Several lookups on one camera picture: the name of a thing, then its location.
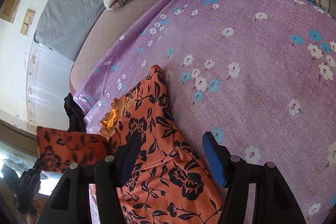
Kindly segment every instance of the purple bed sheet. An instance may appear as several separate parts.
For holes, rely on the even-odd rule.
[[[206,131],[249,163],[275,162],[307,223],[321,223],[336,203],[335,30],[309,0],[161,0],[74,99],[97,133],[113,98],[159,65],[174,122],[204,162]]]

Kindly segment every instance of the black cloth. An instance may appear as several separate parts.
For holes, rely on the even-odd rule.
[[[64,98],[64,109],[69,117],[69,131],[86,133],[84,114],[82,109],[74,102],[71,93]]]

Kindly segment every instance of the orange cloth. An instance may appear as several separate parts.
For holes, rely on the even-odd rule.
[[[126,222],[216,224],[223,202],[204,164],[172,121],[160,67],[153,66],[122,101],[135,93],[108,142],[101,135],[40,128],[39,152],[47,164],[45,170],[62,172],[73,161],[92,164],[110,155],[110,149],[114,153],[138,131],[140,154],[130,180],[118,189]]]

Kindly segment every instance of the metal screw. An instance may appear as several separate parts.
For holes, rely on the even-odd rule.
[[[274,168],[274,167],[275,167],[275,163],[272,162],[272,161],[268,161],[268,162],[267,162],[267,166],[268,166],[269,168]]]
[[[114,157],[113,156],[106,156],[105,161],[106,162],[112,162],[112,161],[114,161]]]
[[[78,163],[73,162],[72,164],[70,164],[70,169],[76,169],[78,167]]]
[[[240,161],[240,158],[239,158],[238,156],[232,156],[232,157],[231,157],[231,160],[232,160],[233,162],[238,162],[238,161]]]

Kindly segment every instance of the gray mattress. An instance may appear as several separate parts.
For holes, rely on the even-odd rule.
[[[48,0],[34,41],[75,61],[104,9],[103,0]]]

